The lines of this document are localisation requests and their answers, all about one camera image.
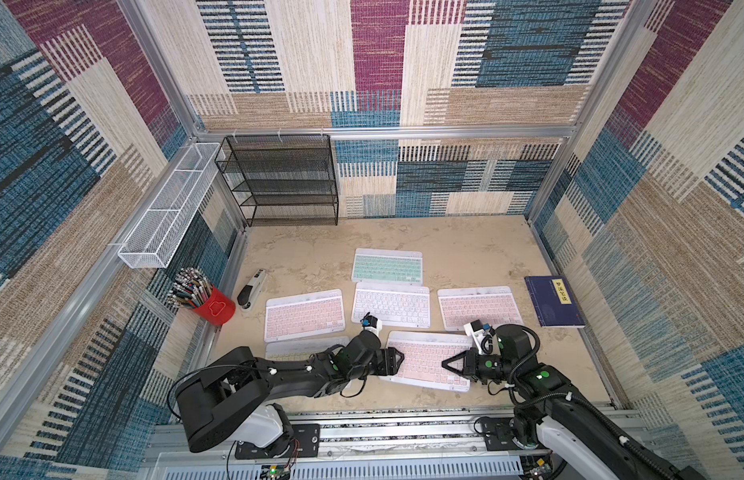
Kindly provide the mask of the white keyboard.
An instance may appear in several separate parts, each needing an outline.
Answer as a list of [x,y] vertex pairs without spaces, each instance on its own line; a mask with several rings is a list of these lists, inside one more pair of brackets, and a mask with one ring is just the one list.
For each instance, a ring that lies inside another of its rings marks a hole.
[[430,289],[426,286],[359,282],[356,284],[351,320],[360,323],[366,314],[384,326],[431,327]]

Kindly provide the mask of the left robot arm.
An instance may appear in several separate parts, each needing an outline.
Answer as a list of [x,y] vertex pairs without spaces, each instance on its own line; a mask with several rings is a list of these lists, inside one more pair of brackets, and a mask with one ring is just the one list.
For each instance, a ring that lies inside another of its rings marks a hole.
[[266,360],[237,347],[175,388],[189,450],[203,452],[228,440],[268,401],[335,395],[356,379],[396,375],[405,359],[398,349],[383,348],[370,330],[304,361]]

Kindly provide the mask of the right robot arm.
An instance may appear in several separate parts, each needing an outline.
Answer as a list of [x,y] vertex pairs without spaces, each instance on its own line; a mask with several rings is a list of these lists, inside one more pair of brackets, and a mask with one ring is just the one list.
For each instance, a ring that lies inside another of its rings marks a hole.
[[514,405],[511,429],[522,448],[543,446],[585,479],[702,479],[657,455],[585,398],[571,380],[538,360],[541,340],[517,324],[491,329],[493,351],[472,347],[442,367],[486,386],[501,384]]

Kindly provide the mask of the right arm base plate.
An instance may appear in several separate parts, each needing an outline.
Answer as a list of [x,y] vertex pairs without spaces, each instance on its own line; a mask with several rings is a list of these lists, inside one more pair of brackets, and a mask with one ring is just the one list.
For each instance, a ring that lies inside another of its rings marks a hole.
[[485,442],[488,451],[536,450],[540,444],[524,436],[513,417],[481,416],[474,421],[474,431]]

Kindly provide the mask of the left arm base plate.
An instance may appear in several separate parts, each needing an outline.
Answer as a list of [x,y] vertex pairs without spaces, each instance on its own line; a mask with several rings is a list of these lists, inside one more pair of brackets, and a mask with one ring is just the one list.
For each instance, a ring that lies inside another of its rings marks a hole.
[[297,424],[292,426],[292,433],[282,435],[273,445],[266,448],[256,447],[244,442],[234,452],[236,460],[289,459],[294,451],[298,458],[316,458],[319,454],[321,426],[318,423]]

